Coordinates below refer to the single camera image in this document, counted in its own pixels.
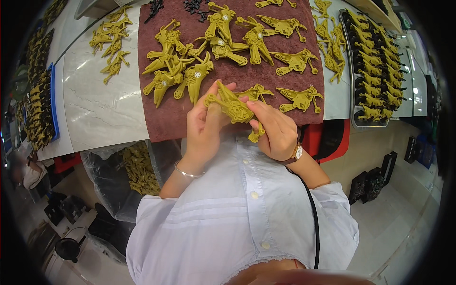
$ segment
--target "silver bracelet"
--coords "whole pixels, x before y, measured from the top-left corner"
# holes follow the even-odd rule
[[[186,172],[183,172],[182,170],[180,170],[179,168],[177,168],[177,164],[180,162],[181,160],[178,160],[174,163],[174,168],[182,173],[183,176],[187,176],[187,177],[191,177],[191,178],[200,178],[201,176],[203,176],[204,174],[206,174],[205,172],[203,172],[201,175],[192,175],[192,174],[188,174]]]

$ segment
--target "maroon cloth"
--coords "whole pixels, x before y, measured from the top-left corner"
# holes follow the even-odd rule
[[[230,31],[233,42],[244,42],[242,37],[249,31],[245,27],[234,24],[238,16],[241,16],[244,19],[246,19],[247,16],[252,16],[258,23],[264,25],[265,29],[272,29],[272,27],[263,23],[256,16],[256,14],[270,16],[277,19],[290,19],[294,17],[308,29],[308,31],[300,29],[301,35],[307,38],[305,43],[299,41],[296,31],[294,31],[288,39],[284,35],[280,34],[265,37],[264,43],[270,52],[298,53],[304,48],[309,49],[312,54],[319,58],[319,60],[312,59],[312,65],[318,69],[318,74],[312,74],[311,68],[307,64],[306,69],[302,74],[296,71],[291,71],[284,76],[278,76],[275,74],[276,68],[284,67],[286,64],[274,58],[273,55],[271,55],[271,57],[274,60],[275,66],[270,66],[265,60],[262,60],[261,64],[252,65],[249,61],[246,66],[241,67],[236,62],[228,58],[215,60],[209,47],[207,50],[211,53],[211,60],[214,62],[214,70],[211,71],[203,80],[200,95],[203,95],[209,89],[211,84],[217,78],[220,78],[224,84],[235,82],[237,84],[235,92],[245,91],[250,87],[253,87],[256,83],[263,85],[265,89],[271,90],[275,94],[274,96],[264,96],[266,102],[274,108],[278,108],[281,104],[291,103],[291,101],[275,89],[276,87],[303,91],[309,88],[310,85],[313,85],[317,91],[324,96],[325,89],[323,67],[321,64],[318,46],[316,44],[316,33],[308,0],[296,0],[298,5],[297,8],[292,8],[286,1],[284,1],[282,6],[270,4],[264,8],[257,8],[255,6],[255,2],[257,1],[215,1],[217,5],[222,6],[223,4],[226,4],[231,10],[236,12],[235,18],[233,18],[230,23]],[[177,28],[177,30],[180,30],[182,33],[180,37],[181,42],[183,44],[194,43],[195,48],[198,48],[200,42],[194,42],[194,40],[200,36],[204,36],[204,32],[209,27],[209,20],[204,23],[200,23],[198,21],[200,15],[191,15],[189,12],[185,11],[183,1],[169,0],[164,2],[164,9],[160,10],[160,12],[147,22],[147,24],[144,24],[144,21],[147,19],[150,12],[149,6],[149,4],[141,6],[140,25],[138,30],[140,86],[147,131],[149,132],[151,142],[183,138],[187,136],[187,112],[193,107],[193,104],[190,102],[188,97],[187,88],[185,89],[183,98],[176,100],[173,97],[173,93],[178,85],[170,87],[167,90],[159,108],[156,109],[153,91],[148,96],[143,94],[143,88],[153,80],[155,75],[154,73],[146,75],[142,75],[141,73],[151,62],[150,59],[146,57],[146,54],[149,51],[161,52],[162,50],[161,44],[154,39],[161,26],[167,25],[173,18],[175,18],[177,21],[181,22],[181,26]],[[201,3],[201,10],[208,10],[208,6],[205,1]],[[206,52],[204,51],[200,57],[204,58],[205,53]],[[240,52],[239,54],[246,57],[248,60],[250,59],[249,51]],[[294,109],[286,114],[290,116],[297,125],[322,123],[324,102],[321,98],[316,98],[316,102],[321,108],[321,112],[319,114],[315,113],[314,105],[312,103],[306,112]],[[231,126],[231,129],[245,130],[248,128],[248,124],[241,123]]]

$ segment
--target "marble countertop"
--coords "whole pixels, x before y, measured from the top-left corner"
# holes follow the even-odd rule
[[[74,20],[74,12],[78,0],[70,0],[62,14],[53,23],[56,28],[51,43],[49,63],[56,60],[61,52],[71,45],[56,65],[56,98],[57,116],[60,128],[60,139],[52,142],[38,154],[41,159],[56,157],[71,152],[89,150],[109,145],[116,145],[149,138],[145,125],[144,111],[139,84],[137,39],[139,12],[148,0],[137,0],[130,3],[129,19],[133,22],[127,26],[129,37],[122,39],[122,51],[129,51],[125,60],[130,64],[122,64],[118,75],[103,84],[107,76],[99,71],[107,66],[107,57],[102,58],[103,52],[92,54],[88,42],[92,31],[97,29],[98,20],[90,29],[81,34],[95,20],[83,17]],[[336,18],[340,9],[349,8],[357,11],[342,0],[333,0],[328,8],[328,14]],[[333,23],[328,19],[328,30],[333,29]],[[341,81],[330,83],[334,73],[323,67],[325,80],[325,113],[324,119],[347,119],[350,111],[350,75],[349,68],[344,69]],[[411,105],[402,106],[396,116],[412,115]]]

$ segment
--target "person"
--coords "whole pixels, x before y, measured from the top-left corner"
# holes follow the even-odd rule
[[[265,272],[313,269],[316,230],[300,178],[316,206],[318,268],[345,270],[359,234],[341,184],[299,153],[293,119],[261,101],[241,98],[266,131],[258,143],[250,132],[221,132],[230,118],[203,104],[217,90],[214,82],[188,112],[186,152],[159,196],[139,204],[126,251],[133,281],[246,285]],[[250,121],[255,131],[258,120]]]

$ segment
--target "watch face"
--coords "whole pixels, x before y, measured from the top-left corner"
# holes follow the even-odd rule
[[[298,146],[298,149],[296,150],[296,159],[300,159],[302,155],[302,146]]]

